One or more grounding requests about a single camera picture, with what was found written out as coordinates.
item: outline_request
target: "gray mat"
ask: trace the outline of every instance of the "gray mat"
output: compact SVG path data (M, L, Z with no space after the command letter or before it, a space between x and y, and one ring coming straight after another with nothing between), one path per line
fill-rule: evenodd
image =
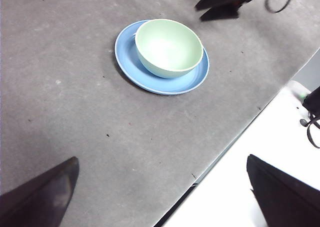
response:
M212 22L198 1L1 0L1 192L75 155L61 226L156 223L320 45L320 0L279 14L255 0ZM116 64L118 33L155 18L201 38L211 70L196 90L152 94Z

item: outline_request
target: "black cable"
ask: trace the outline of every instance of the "black cable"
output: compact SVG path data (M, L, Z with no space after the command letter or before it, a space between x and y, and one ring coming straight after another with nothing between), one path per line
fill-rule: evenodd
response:
M313 118L313 115L312 115L312 114L311 114L311 116L312 116L312 119L311 119L311 122L310 122L307 130L306 130L306 136L308 137L310 143L311 143L314 147L316 147L317 149L320 149L320 147L319 147L318 145L316 145L316 143L315 143L314 140L312 139L312 136L311 136L311 133L310 133L310 126L311 126L312 124L315 124L315 126L317 126L316 124L318 124L317 121L320 120L320 116L315 117L315 118Z
M270 13L275 14L275 13L279 13L279 12L283 11L283 10L290 4L290 2L291 2L291 0L287 0L286 3L285 3L285 5L284 5L281 9L275 11L275 10L273 10L273 9L270 8L269 0L265 0L265 1L264 1L264 7L265 7L266 10L269 11Z

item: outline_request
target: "bowl rim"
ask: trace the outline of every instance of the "bowl rim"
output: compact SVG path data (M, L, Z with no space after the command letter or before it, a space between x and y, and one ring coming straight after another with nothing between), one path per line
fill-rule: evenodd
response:
M191 67L188 67L188 68L184 68L184 69L170 69L170 68L164 68L164 67L159 67L157 66L156 64L154 64L152 61L150 61L148 58L146 58L140 48L139 48L139 42L138 42L138 35L140 33L140 30L142 29L142 27L150 22L156 22L156 21L168 21L168 22L174 22L178 25L181 25L183 26L184 28L188 29L195 37L196 39L198 40L198 42L200 43L201 45L201 55L200 55L200 58L198 59L198 61L192 65ZM162 69L162 70L165 70L165 71L169 71L169 72L185 72L185 71L189 71L189 70L192 70L193 68L195 68L200 62L201 60L203 59L204 57L204 46L200 40L200 38L197 36L197 34L192 30L190 29L188 26L184 25L183 23L180 23L178 21L175 21L175 20L172 20L172 19L167 19L167 18L155 18L155 19L151 19L151 20L148 20L147 22L143 23L139 28L138 30L136 31L135 33L135 37L134 37L134 41L135 41L135 46L137 48L137 50L139 51L139 53L142 55L143 58L145 58L146 61L148 61L149 63L151 63L152 65L154 65L155 67L159 68L159 69Z

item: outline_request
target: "table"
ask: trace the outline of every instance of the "table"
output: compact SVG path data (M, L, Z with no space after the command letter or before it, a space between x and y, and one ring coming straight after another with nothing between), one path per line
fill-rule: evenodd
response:
M200 22L199 0L1 0L1 191L71 156L80 175L62 227L152 226L320 45L320 0ZM285 0L272 0L277 7ZM119 69L114 43L155 18L193 29L211 70L155 95Z

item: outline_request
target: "plate rim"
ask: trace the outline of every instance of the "plate rim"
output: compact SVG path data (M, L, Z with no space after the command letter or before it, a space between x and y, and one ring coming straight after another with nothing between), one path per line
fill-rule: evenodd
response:
M149 92L152 92L152 93L155 93L155 94L159 94L159 95L166 95L166 96L174 96L174 95L181 95L181 94L185 94L185 93L188 93L190 91L193 91L194 89L196 89L197 87L199 87L204 81L205 79L207 78L208 76L208 73L209 73L209 69L210 69L210 61L209 61L209 57L208 57L208 53L206 51L206 48L203 47L203 52L205 53L205 57L207 59L207 70L206 70L206 73L204 75L204 77L202 78L202 80L194 87L192 88L188 88L186 90L183 90L183 91L178 91L178 92L168 92L168 91L161 91L161 90L156 90L154 88L150 88L146 85L144 85L143 83L137 81L135 78L133 78L127 71L126 69L123 67L123 65L121 64L119 58L118 58L118 51L117 51L117 46L118 46L118 40L120 38L120 36L123 34L123 32L125 32L128 28L130 28L131 26L133 25L136 25L136 24L139 24L139 23L144 23L144 22L147 22L149 21L150 19L145 19L145 20L140 20L140 21L137 21L137 22L134 22L134 23L131 23L129 24L128 26L126 26L123 30L121 30L121 32L118 34L116 40L115 40L115 43L114 43L114 54L115 54L115 58L116 58L116 61L118 63L118 65L120 66L121 70L124 72L124 74L129 78L129 80L131 80L133 83L135 83L137 86L145 89L146 91L149 91Z

